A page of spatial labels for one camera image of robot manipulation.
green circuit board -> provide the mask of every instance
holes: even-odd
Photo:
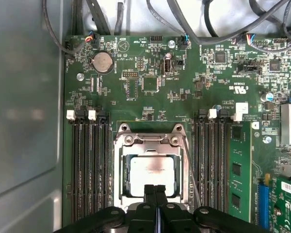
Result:
[[[83,40],[73,36],[67,43],[75,48]],[[256,37],[255,43],[283,48],[287,40]],[[108,71],[97,71],[95,64],[105,68],[95,63],[99,53],[112,58]],[[273,95],[270,101],[265,99],[268,93]],[[65,112],[74,110],[78,118],[80,111],[95,109],[107,120],[103,126],[85,124],[81,129],[65,120],[63,225],[113,205],[113,141],[121,123],[134,132],[158,133],[182,124],[196,177],[203,169],[211,182],[224,180],[221,186],[228,187],[224,193],[216,191],[224,204],[214,205],[257,224],[258,183],[266,173],[279,174],[283,160],[290,163],[280,150],[280,105],[290,96],[291,51],[262,53],[234,40],[201,46],[162,36],[101,36],[87,43],[65,61]],[[209,120],[213,108],[218,117]],[[207,142],[199,141],[201,137]],[[213,165],[223,155],[225,161]],[[211,156],[208,170],[198,166],[199,159]],[[220,176],[221,168],[225,174]],[[212,205],[210,200],[217,198],[208,189],[202,203]],[[196,203],[190,193],[192,210]]]

microchip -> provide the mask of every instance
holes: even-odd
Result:
[[[195,88],[197,90],[203,89],[203,82],[201,81],[195,82]]]
[[[270,60],[270,72],[280,72],[280,60]]]
[[[232,204],[239,209],[241,207],[241,198],[232,193]]]
[[[226,63],[226,53],[225,52],[215,52],[214,62],[215,63]]]
[[[186,94],[180,94],[180,99],[186,100]]]
[[[242,138],[242,127],[234,126],[232,131],[232,137],[237,140],[241,140]]]
[[[203,92],[202,91],[196,91],[194,95],[195,95],[195,97],[202,97],[203,96]]]
[[[233,163],[233,165],[232,165],[233,174],[240,176],[241,175],[241,168],[242,168],[241,165]]]
[[[153,120],[153,115],[152,114],[148,114],[147,115],[147,120]]]
[[[184,61],[183,60],[176,60],[176,66],[183,66]]]

capacitor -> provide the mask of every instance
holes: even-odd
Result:
[[[267,92],[261,95],[262,102],[269,102],[274,100],[274,95],[272,92]]]

memory chip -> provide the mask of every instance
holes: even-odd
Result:
[[[235,174],[237,176],[240,176],[241,175],[241,169],[242,169],[241,165],[233,163],[233,165],[232,165],[233,174]]]
[[[226,63],[226,53],[225,52],[215,52],[214,62],[215,63]]]
[[[232,204],[239,209],[241,207],[241,198],[232,193]]]
[[[234,126],[232,131],[232,137],[237,140],[241,140],[242,138],[242,127]]]
[[[280,72],[280,60],[270,60],[270,72]]]

gray metal panel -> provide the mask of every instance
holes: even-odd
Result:
[[[48,1],[57,34],[70,3]],[[41,9],[41,0],[0,0],[0,232],[61,226],[63,63]]]

